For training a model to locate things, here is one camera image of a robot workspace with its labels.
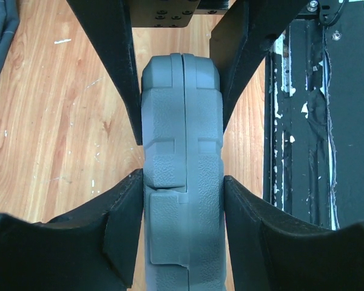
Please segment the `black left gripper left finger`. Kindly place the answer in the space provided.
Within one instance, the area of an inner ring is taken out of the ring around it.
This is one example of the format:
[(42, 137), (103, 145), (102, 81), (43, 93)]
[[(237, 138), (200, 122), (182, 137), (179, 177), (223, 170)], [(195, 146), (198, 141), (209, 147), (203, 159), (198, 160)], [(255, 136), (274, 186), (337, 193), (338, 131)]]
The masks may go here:
[(143, 212), (143, 172), (49, 222), (0, 213), (0, 290), (127, 290)]

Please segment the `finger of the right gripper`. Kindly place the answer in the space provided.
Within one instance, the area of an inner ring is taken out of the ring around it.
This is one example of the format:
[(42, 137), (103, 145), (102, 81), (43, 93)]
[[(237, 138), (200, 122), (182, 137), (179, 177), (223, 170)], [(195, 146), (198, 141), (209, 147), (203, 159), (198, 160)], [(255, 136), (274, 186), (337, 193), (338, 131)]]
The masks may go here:
[(136, 143), (142, 145), (141, 95), (129, 6), (119, 0), (67, 3), (124, 102)]
[(238, 0), (211, 31), (210, 58), (220, 75), (224, 129), (256, 69), (307, 3), (302, 0)]

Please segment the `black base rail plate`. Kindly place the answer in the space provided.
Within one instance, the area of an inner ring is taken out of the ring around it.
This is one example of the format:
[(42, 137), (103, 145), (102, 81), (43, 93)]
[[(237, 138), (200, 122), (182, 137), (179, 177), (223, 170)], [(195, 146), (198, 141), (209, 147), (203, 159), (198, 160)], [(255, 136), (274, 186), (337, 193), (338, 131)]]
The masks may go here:
[(327, 229), (364, 221), (364, 1), (309, 1), (267, 55), (263, 199)]

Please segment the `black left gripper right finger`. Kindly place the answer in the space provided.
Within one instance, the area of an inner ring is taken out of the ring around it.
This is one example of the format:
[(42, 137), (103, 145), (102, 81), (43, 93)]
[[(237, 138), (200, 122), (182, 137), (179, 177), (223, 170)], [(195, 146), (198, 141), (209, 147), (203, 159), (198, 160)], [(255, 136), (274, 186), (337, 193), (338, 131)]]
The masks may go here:
[(364, 222), (329, 230), (299, 220), (224, 178), (236, 290), (364, 290)]

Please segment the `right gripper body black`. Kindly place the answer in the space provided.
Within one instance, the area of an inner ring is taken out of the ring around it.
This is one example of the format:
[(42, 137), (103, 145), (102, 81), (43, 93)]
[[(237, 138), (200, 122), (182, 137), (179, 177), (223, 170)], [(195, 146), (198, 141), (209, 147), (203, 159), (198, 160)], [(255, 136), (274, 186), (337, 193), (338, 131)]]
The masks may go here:
[(183, 28), (193, 15), (225, 15), (241, 1), (126, 1), (127, 25), (132, 28)]

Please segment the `grey plastic tool case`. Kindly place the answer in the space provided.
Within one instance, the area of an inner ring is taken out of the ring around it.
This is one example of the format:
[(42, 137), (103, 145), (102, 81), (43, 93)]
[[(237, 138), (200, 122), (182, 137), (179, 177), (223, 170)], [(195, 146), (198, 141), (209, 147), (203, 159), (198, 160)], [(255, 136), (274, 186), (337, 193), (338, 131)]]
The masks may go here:
[(147, 290), (224, 290), (223, 99), (208, 58), (154, 56), (142, 75)]

